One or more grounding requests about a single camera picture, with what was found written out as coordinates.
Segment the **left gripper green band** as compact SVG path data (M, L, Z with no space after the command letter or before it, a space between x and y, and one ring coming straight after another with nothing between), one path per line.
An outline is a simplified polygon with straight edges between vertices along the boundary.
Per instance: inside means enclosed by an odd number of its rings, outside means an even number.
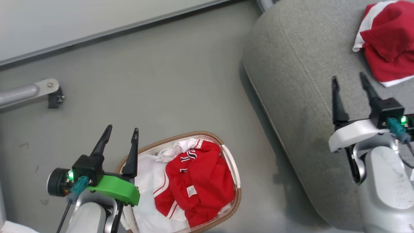
M77 202L86 189L97 191L105 196L119 200L126 205L138 205L140 193L129 181L118 176L105 174L103 170L104 150L109 142L112 125L108 125L90 156L81 155L72 165L74 186L71 188L71 201ZM135 128L131 137L131 148L122 169L123 177L133 179L137 175L139 129Z

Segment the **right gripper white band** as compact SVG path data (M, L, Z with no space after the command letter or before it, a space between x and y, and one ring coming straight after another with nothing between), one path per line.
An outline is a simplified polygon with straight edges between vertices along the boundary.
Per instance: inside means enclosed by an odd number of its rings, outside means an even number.
M345 111L340 97L340 85L337 77L333 76L331 79L332 123L335 126L335 132L329 139L331 152L370 139L377 134L390 133L388 120L395 118L399 125L404 115L405 108L396 99L381 99L365 73L360 72L359 77L362 88L367 94L371 113L369 118L356 121L349 121L349 115Z

